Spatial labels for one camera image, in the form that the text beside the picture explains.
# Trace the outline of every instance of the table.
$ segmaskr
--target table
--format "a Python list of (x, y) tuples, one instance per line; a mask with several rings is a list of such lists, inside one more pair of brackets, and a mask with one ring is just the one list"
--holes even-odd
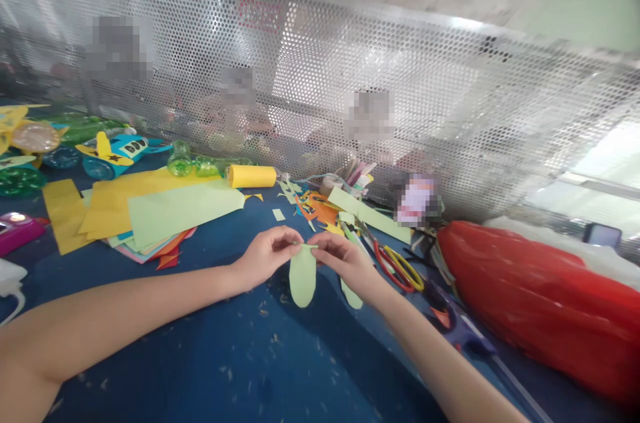
[[(166, 155), (148, 155), (131, 170), (156, 169), (165, 160)], [(79, 190), (93, 184), (81, 167), (43, 172), (50, 181), (73, 178)], [(137, 264), (102, 242), (60, 256), (48, 228), (6, 257), (29, 271), (23, 280), (25, 310), (101, 284), (229, 264), (258, 232), (280, 224), (274, 208), (305, 240), (313, 234), (302, 216), (293, 216), (294, 206), (276, 197), (276, 189), (245, 193), (262, 193), (265, 201), (250, 198), (243, 210), (201, 225), (181, 244), (179, 265), (166, 270)], [(1, 199), (0, 211), (46, 216), (41, 194)], [(382, 243), (402, 247), (374, 232)], [(379, 315), (368, 307), (349, 307), (332, 270), (319, 270), (307, 308), (291, 301), (287, 271), (285, 265), (247, 294), (158, 328), (66, 382), (46, 422), (446, 421)], [(421, 295), (409, 298), (419, 308), (425, 305)], [(0, 298), (0, 316), (13, 305)], [(619, 421), (614, 409), (568, 378), (481, 329), (556, 423)], [(484, 361), (467, 357), (520, 407)]]

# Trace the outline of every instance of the red plastic bag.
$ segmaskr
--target red plastic bag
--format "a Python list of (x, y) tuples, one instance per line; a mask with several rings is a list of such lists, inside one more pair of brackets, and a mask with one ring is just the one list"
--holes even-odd
[(577, 256), (456, 221), (438, 241), (464, 301), (503, 340), (627, 407), (640, 394), (640, 292)]

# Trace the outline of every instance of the cell phone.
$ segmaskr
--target cell phone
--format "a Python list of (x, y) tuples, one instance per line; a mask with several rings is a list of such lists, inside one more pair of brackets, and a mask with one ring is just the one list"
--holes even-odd
[(622, 239), (622, 230), (599, 223), (589, 223), (582, 238), (584, 243), (615, 248)]

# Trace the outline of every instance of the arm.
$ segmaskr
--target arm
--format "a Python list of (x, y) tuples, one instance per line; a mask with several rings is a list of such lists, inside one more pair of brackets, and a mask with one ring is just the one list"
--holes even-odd
[(64, 381), (165, 323), (265, 282), (299, 251), (294, 241), (303, 241), (295, 230), (272, 228), (233, 264), (98, 286), (26, 312), (0, 329), (3, 419), (42, 421)]
[(315, 258), (330, 266), (362, 300), (380, 312), (453, 423), (528, 420), (458, 353), (429, 321), (377, 272), (346, 238), (321, 233)]

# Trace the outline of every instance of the metal mesh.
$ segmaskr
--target metal mesh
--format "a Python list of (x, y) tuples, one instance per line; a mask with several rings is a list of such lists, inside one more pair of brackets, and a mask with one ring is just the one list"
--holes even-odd
[[(61, 105), (243, 155), (294, 177), (377, 161), (390, 203), (403, 172), (441, 176), (449, 218), (501, 214), (569, 169), (631, 112), (636, 62), (459, 18), (349, 0), (0, 0), (22, 62)], [(145, 19), (143, 81), (90, 79), (99, 17)], [(52, 75), (63, 64), (66, 70)], [(257, 103), (229, 110), (221, 72), (250, 67)], [(345, 136), (345, 95), (391, 91), (393, 138)]]

